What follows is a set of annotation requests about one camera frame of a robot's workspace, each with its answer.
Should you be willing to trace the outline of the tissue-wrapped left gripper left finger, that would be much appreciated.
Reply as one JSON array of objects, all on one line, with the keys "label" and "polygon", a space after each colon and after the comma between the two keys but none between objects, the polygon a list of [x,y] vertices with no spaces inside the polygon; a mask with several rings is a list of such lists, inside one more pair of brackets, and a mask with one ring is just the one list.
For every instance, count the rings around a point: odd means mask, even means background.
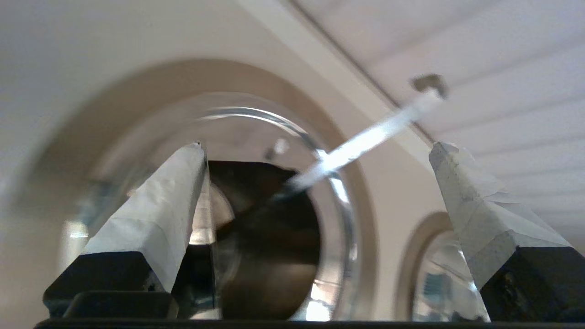
[{"label": "tissue-wrapped left gripper left finger", "polygon": [[205,150],[176,150],[105,221],[46,289],[50,317],[83,293],[170,294],[190,241]]}]

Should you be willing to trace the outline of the tissue-wrapped left gripper right finger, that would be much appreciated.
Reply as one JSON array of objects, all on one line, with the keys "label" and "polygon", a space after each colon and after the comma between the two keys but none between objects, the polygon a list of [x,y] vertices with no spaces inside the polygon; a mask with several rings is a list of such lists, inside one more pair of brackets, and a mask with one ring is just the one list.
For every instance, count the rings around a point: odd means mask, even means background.
[{"label": "tissue-wrapped left gripper right finger", "polygon": [[429,159],[489,318],[582,323],[584,256],[463,148],[437,142]]}]

